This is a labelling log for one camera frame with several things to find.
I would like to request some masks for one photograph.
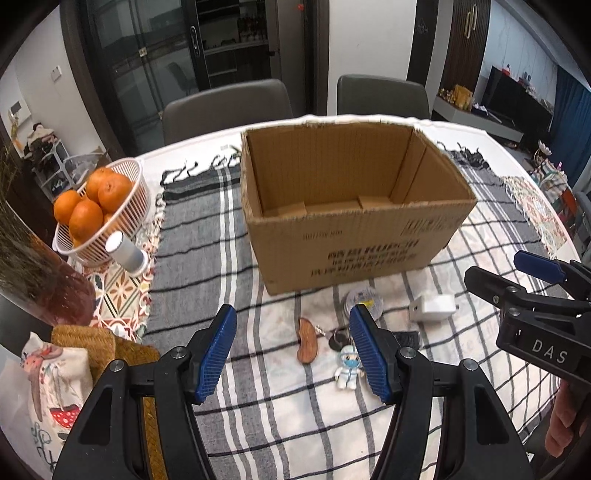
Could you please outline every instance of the blue curtain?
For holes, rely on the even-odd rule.
[[[591,92],[560,66],[550,137],[550,159],[562,162],[573,186],[591,157]]]

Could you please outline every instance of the fabric bag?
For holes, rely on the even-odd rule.
[[[28,410],[39,456],[53,472],[80,409],[92,390],[88,352],[43,342],[31,332],[22,349],[31,383]]]

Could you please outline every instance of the white plastic basket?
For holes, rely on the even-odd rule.
[[[123,158],[107,165],[117,173],[121,173],[134,182],[134,186],[121,207],[113,214],[101,229],[88,241],[74,248],[70,232],[66,225],[57,224],[56,234],[53,236],[53,249],[62,255],[74,257],[87,267],[101,265],[111,259],[105,251],[105,243],[109,234],[114,230],[121,230],[125,235],[133,238],[141,227],[150,209],[150,192],[144,180],[142,165],[134,158]],[[84,195],[86,183],[78,189]]]

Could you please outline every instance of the screw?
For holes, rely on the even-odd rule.
[[[400,355],[410,360],[411,358],[415,358],[417,356],[417,351],[414,348],[410,348],[409,346],[403,346],[400,349]]]
[[[187,355],[187,349],[183,346],[176,346],[173,348],[171,355],[173,358],[182,358]]]
[[[120,370],[123,370],[123,360],[113,360],[110,364],[109,364],[109,369],[112,372],[118,372]]]
[[[466,358],[462,362],[462,365],[464,366],[464,368],[466,368],[467,370],[469,370],[471,372],[478,369],[478,364],[476,363],[475,360],[472,360],[472,358]]]

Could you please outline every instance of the orange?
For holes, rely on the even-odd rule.
[[[106,178],[115,173],[113,170],[107,167],[97,168],[86,182],[86,196],[93,202],[99,203],[99,189]]]
[[[134,184],[121,173],[113,172],[99,188],[99,202],[103,210],[114,213],[129,196]]]
[[[68,225],[74,208],[81,200],[80,195],[75,190],[68,190],[56,198],[56,202],[53,204],[53,216],[58,223]]]
[[[70,233],[80,243],[86,242],[103,225],[103,211],[98,203],[82,200],[70,218]]]
[[[109,220],[111,220],[111,218],[113,218],[113,214],[112,213],[106,213],[103,217],[103,226],[105,226],[107,224],[107,222]],[[115,221],[113,223],[113,225],[111,225],[107,230],[105,230],[105,233],[107,233],[107,235],[112,234],[113,232],[116,232],[119,229],[119,225],[118,222]]]
[[[78,248],[79,246],[82,245],[82,242],[79,242],[78,240],[76,240],[73,236],[72,236],[72,232],[69,232],[70,234],[70,240],[72,240],[72,245],[73,248]]]

